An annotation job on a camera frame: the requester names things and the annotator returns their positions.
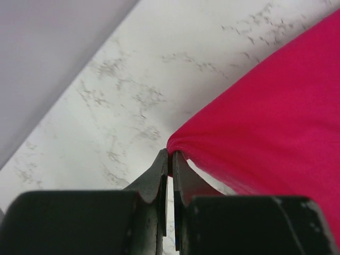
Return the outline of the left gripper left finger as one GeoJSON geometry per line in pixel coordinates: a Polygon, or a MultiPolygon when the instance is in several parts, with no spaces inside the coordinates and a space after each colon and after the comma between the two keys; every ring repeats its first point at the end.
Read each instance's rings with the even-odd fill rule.
{"type": "Polygon", "coordinates": [[[30,191],[1,223],[1,254],[161,254],[168,153],[121,190],[30,191]]]}

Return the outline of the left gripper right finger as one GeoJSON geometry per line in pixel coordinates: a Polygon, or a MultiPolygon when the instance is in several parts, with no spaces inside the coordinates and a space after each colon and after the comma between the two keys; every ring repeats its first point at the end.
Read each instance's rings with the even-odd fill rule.
{"type": "Polygon", "coordinates": [[[224,195],[172,156],[180,254],[339,254],[320,207],[301,196],[224,195]]]}

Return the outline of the pink red t shirt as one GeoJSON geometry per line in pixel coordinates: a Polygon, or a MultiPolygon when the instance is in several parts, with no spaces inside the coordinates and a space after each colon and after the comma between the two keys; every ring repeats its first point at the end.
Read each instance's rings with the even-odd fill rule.
{"type": "Polygon", "coordinates": [[[313,199],[339,240],[339,11],[196,113],[167,150],[238,194],[313,199]]]}

